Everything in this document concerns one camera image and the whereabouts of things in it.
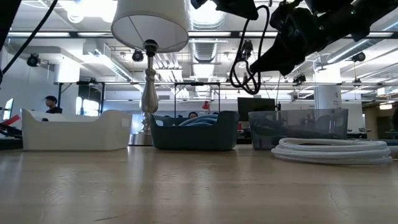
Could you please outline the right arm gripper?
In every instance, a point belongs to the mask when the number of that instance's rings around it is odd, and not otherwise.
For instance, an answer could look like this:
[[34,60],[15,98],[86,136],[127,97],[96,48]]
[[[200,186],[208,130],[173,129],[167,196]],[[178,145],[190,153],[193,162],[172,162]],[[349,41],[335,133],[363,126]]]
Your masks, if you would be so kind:
[[257,20],[259,17],[254,0],[191,0],[191,5],[195,9],[199,9],[208,1],[215,3],[217,11],[226,12],[249,20]]

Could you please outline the white shade silver table lamp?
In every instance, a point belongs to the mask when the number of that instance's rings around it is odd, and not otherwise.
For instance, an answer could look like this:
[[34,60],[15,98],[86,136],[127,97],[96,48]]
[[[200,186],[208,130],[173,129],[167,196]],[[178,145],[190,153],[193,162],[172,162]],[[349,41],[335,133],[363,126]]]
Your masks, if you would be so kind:
[[139,104],[143,113],[142,129],[131,136],[131,145],[151,146],[149,116],[159,107],[154,57],[157,53],[178,52],[188,44],[185,0],[118,0],[111,33],[120,43],[147,55],[145,85]]

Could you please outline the black computer monitor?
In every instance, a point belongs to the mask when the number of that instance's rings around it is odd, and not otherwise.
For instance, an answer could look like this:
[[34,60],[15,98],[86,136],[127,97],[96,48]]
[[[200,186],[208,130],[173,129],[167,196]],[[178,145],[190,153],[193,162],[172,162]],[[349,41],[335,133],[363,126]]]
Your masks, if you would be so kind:
[[275,99],[269,98],[238,98],[238,114],[240,121],[249,121],[248,113],[253,111],[274,111]]

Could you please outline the transparent grey plastic bin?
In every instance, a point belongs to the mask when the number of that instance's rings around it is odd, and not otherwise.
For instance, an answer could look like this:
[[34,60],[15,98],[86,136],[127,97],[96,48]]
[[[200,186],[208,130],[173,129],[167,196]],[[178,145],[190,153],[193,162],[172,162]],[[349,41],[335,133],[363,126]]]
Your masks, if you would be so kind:
[[252,146],[272,149],[282,138],[346,139],[348,110],[253,111],[248,113]]

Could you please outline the teal plastic bin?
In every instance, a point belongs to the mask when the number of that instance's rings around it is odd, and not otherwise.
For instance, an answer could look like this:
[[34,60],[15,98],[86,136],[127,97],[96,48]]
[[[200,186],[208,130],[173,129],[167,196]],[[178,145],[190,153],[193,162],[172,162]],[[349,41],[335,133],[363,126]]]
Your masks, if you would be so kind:
[[152,143],[160,150],[230,151],[237,142],[238,121],[234,111],[203,115],[174,126],[159,126],[156,116],[149,116]]

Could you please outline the white plastic bin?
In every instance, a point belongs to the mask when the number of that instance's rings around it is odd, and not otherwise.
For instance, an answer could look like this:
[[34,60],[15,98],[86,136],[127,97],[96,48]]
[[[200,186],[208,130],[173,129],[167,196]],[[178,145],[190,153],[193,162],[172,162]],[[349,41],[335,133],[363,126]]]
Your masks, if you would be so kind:
[[82,116],[21,109],[21,116],[25,151],[112,151],[129,144],[132,115],[122,111]]

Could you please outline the silver ceiling air duct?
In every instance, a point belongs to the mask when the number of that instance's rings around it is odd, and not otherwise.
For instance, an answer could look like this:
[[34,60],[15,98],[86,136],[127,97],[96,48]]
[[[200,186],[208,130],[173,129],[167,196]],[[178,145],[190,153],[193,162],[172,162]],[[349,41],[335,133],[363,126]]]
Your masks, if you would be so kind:
[[[224,19],[225,13],[222,12],[192,14],[192,29],[199,31],[221,30]],[[216,41],[217,39],[198,39],[191,44],[194,62],[192,69],[197,82],[209,82],[214,74],[218,51]]]

